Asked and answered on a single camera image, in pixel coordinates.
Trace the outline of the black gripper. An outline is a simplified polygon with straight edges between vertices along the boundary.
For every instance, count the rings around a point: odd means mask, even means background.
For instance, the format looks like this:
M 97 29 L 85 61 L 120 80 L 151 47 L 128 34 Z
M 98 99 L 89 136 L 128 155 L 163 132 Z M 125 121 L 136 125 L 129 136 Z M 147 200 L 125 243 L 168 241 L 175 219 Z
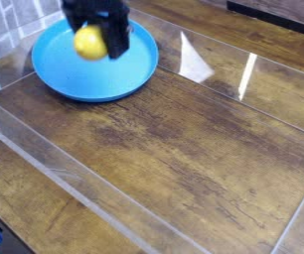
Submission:
M 109 16 L 102 23 L 102 35 L 108 56 L 112 60 L 121 57 L 129 49 L 128 6 L 121 0 L 61 0 L 62 11 L 73 32 L 97 14 Z

